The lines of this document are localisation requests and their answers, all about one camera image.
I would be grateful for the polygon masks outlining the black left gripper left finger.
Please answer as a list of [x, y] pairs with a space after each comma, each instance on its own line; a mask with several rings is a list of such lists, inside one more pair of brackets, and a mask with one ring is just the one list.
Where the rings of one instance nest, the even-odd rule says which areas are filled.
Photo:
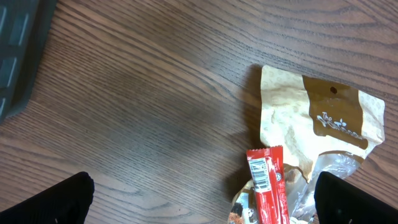
[[1, 212], [1, 224], [84, 224], [95, 185], [79, 172], [39, 194]]

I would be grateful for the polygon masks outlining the snack wrapper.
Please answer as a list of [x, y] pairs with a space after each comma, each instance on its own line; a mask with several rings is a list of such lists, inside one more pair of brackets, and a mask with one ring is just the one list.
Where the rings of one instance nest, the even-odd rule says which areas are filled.
[[234, 196], [227, 224], [258, 224], [257, 206], [252, 179]]

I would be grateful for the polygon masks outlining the beige brown snack pouch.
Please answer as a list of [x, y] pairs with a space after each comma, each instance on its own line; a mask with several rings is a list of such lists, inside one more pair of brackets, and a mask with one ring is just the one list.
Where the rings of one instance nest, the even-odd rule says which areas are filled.
[[384, 142], [385, 102], [337, 82], [263, 66], [260, 139], [282, 146], [291, 223], [310, 223], [321, 172], [345, 179]]

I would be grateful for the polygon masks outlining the red snack bar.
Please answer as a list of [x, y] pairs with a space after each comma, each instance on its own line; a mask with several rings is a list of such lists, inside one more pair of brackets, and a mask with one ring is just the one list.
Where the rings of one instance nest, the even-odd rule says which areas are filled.
[[289, 224], [285, 191], [283, 147], [246, 151], [254, 183], [257, 213], [261, 224]]

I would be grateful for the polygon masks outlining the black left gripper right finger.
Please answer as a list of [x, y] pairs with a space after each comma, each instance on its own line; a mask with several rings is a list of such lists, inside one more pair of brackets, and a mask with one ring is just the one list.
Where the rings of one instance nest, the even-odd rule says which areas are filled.
[[330, 172], [321, 172], [315, 185], [320, 224], [397, 224], [397, 209]]

